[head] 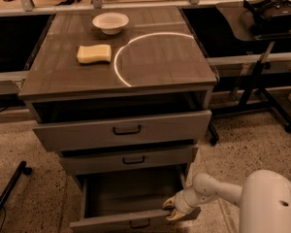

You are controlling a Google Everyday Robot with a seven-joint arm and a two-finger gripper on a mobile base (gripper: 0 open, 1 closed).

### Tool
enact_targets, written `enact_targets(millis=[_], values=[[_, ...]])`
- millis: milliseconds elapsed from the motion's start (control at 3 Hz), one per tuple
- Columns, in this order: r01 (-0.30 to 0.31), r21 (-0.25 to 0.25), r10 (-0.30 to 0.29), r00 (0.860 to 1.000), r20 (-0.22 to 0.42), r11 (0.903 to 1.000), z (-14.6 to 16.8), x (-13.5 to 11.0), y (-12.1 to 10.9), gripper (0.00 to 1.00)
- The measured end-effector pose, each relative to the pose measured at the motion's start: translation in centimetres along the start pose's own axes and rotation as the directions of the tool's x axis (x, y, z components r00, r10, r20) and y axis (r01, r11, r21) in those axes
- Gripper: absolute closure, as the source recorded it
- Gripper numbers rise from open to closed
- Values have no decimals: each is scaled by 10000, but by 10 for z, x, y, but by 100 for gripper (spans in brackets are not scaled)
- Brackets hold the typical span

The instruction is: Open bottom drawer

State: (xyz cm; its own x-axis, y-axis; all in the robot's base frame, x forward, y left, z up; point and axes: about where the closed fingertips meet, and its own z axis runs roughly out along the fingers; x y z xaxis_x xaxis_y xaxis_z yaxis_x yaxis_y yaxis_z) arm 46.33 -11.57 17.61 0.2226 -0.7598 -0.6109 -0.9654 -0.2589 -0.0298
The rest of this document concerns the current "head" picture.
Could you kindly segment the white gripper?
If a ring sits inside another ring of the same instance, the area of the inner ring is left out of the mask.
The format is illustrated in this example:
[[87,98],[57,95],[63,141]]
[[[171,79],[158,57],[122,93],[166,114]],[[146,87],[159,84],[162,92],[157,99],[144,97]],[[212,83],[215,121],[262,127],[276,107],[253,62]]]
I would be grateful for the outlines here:
[[178,192],[175,197],[168,198],[162,205],[163,210],[172,210],[166,217],[168,221],[179,220],[191,214],[201,203],[202,195],[193,186]]

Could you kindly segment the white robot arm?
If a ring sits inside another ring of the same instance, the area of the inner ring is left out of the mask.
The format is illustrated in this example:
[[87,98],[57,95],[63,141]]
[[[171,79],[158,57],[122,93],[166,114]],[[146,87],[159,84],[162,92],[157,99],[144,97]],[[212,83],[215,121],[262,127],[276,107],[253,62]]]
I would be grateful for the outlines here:
[[197,174],[162,208],[172,211],[167,220],[178,220],[218,198],[240,209],[239,233],[291,233],[291,182],[269,170],[253,172],[242,186]]

